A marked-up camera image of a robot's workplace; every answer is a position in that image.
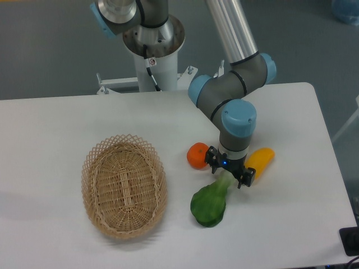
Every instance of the wicker basket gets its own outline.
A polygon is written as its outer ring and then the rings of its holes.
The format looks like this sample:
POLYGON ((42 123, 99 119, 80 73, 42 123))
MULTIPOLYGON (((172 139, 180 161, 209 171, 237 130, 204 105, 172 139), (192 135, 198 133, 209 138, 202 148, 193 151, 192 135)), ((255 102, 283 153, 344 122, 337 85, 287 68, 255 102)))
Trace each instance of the wicker basket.
POLYGON ((89 219, 102 233, 119 239, 143 235, 167 204, 165 173, 155 149, 130 134, 97 144, 82 169, 82 196, 89 219))

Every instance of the yellow pepper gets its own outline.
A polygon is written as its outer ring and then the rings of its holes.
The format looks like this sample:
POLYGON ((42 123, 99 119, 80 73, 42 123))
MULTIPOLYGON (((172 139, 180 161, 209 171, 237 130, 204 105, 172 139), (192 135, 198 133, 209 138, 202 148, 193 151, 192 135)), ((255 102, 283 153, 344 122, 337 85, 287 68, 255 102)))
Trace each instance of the yellow pepper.
POLYGON ((257 179, 263 173, 264 169, 274 158, 274 156, 275 152, 272 149, 268 147, 263 147, 253 152, 253 154, 246 160, 245 167, 251 167, 256 169, 255 179, 257 179))

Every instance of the metal bracket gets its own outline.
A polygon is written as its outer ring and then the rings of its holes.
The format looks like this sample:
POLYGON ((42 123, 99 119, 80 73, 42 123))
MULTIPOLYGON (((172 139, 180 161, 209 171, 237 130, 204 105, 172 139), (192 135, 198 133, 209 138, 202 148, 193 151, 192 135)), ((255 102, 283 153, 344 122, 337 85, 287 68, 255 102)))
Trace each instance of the metal bracket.
POLYGON ((220 61, 218 72, 213 75, 213 78, 220 77, 222 75, 224 75, 224 60, 220 61))
MULTIPOLYGON (((197 72, 198 68, 188 66, 184 73, 179 73, 177 75, 177 89, 188 90, 197 72)), ((129 87, 137 87, 139 85, 137 77, 118 78, 115 80, 102 80, 99 73, 97 73, 96 76, 98 84, 100 86, 100 89, 97 91, 96 94, 118 94, 121 93, 121 90, 120 92, 116 92, 111 90, 111 88, 123 89, 125 91, 125 89, 129 87)))
POLYGON ((333 136, 332 143, 335 143, 336 140, 347 130, 347 128, 356 120, 359 119, 359 95, 356 97, 358 109, 349 117, 349 119, 345 122, 343 126, 339 129, 339 131, 333 136))

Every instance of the white table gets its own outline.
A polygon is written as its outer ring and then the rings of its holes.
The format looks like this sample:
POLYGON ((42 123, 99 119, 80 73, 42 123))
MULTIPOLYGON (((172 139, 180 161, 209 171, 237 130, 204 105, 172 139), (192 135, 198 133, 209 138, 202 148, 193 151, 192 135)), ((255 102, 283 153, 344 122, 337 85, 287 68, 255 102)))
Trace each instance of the white table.
POLYGON ((338 230, 355 218, 313 87, 270 85, 246 97, 257 109, 250 153, 276 152, 252 187, 233 186, 223 221, 200 227, 192 195, 211 183, 190 168, 195 142, 218 130, 186 92, 0 101, 0 268, 287 268, 343 263, 338 230), (117 242, 92 226, 81 169, 117 134, 154 145, 168 182, 163 221, 117 242))

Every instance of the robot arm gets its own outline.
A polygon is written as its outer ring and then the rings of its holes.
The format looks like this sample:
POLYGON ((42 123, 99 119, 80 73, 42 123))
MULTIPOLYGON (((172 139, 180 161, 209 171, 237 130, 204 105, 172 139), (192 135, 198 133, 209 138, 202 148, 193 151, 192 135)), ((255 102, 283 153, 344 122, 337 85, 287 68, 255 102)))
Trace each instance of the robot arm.
POLYGON ((264 86, 275 77, 275 63, 267 54, 259 54, 252 33, 238 0, 206 0, 213 16, 222 46, 232 70, 212 78, 196 78, 188 90, 193 103, 220 130, 218 149, 210 147, 206 162, 212 173, 222 167, 241 184, 250 186, 254 169, 244 166, 256 110, 242 97, 264 86))
MULTIPOLYGON (((216 78, 199 76, 192 81, 188 95, 220 130, 218 149, 210 147, 206 153, 212 173, 224 168, 238 180, 239 188, 242 184, 249 187, 255 170, 245 168, 244 162, 256 125, 256 110, 241 98, 272 80, 277 70, 269 55, 259 54, 239 0, 205 2, 232 70, 216 78)), ((183 26, 168 15, 168 0, 98 0, 91 9, 108 35, 123 33, 126 47, 141 57, 150 54, 165 58, 183 44, 183 26)), ((160 76, 160 72, 156 76, 158 80, 165 78, 158 83, 166 85, 165 89, 171 88, 166 82, 177 82, 175 63, 175 77, 169 80, 168 73, 160 76)), ((141 91, 140 75, 137 69, 141 91)), ((149 76, 146 78, 141 81, 151 84, 149 76)))

